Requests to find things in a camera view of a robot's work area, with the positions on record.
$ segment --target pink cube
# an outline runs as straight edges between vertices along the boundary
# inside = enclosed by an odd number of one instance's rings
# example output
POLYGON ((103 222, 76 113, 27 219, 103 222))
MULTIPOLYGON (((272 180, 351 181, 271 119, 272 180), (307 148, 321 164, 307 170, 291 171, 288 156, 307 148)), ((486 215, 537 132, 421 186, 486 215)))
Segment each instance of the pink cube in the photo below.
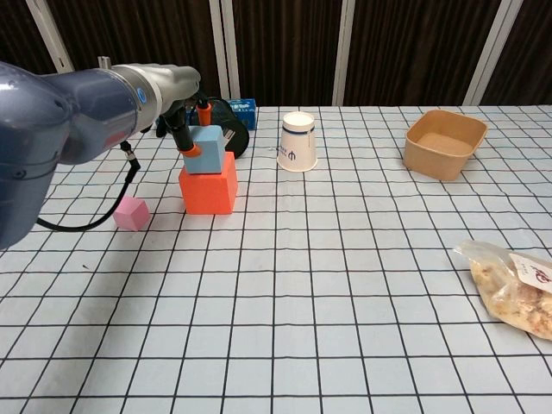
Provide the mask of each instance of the pink cube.
POLYGON ((117 227, 138 231, 149 220, 149 210, 141 198, 123 197, 113 218, 117 227))

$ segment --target metal frame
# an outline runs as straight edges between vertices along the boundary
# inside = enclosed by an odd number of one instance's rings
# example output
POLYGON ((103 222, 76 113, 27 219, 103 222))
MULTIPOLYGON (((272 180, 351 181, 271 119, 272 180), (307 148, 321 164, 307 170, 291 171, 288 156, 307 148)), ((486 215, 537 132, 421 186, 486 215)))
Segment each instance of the metal frame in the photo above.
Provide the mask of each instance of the metal frame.
POLYGON ((332 105, 342 106, 347 84, 348 55, 353 32, 355 0, 342 0, 342 18, 339 25, 339 41, 337 43, 336 72, 334 75, 334 91, 332 105))
POLYGON ((479 105, 524 0, 502 0, 467 88, 463 105, 479 105))
POLYGON ((232 0, 221 0, 224 27, 224 45, 228 64, 230 96, 240 98, 240 75, 238 72, 238 56, 235 47, 234 9, 232 0))
POLYGON ((218 70, 218 84, 221 87, 221 98, 229 99, 228 70, 226 63, 226 51, 224 46, 223 20, 219 0, 209 0, 210 23, 213 28, 213 41, 215 42, 216 69, 218 70))
POLYGON ((53 20, 52 12, 46 0, 26 0, 28 10, 33 16, 34 22, 41 32, 48 53, 52 58, 58 73, 72 72, 74 70, 65 44, 63 43, 58 27, 53 20))

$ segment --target white label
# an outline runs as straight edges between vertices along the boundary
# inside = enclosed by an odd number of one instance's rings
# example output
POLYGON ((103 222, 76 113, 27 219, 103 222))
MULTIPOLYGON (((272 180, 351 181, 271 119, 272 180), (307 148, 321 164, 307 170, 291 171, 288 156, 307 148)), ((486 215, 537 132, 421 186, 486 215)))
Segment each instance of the white label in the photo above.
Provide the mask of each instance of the white label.
POLYGON ((552 293, 552 268, 514 253, 510 253, 510 258, 516 265, 517 276, 522 282, 552 293))

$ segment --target light blue block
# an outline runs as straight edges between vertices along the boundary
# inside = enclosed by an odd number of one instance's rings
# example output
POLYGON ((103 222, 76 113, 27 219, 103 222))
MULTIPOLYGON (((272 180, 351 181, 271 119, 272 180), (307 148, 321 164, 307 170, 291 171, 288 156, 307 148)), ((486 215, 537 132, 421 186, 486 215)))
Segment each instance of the light blue block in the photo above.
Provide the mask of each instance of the light blue block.
POLYGON ((193 141, 201 148, 198 157, 184 157, 189 174, 220 174, 224 167, 223 130, 218 125, 190 127, 193 141))

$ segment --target orange block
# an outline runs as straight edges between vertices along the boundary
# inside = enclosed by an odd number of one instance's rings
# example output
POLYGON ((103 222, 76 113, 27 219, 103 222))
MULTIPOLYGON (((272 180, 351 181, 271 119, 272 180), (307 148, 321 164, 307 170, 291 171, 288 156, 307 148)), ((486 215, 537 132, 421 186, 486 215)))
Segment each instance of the orange block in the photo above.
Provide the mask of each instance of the orange block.
POLYGON ((230 214, 238 191, 234 153, 225 154, 222 173, 189 174, 183 167, 179 182, 187 214, 230 214))

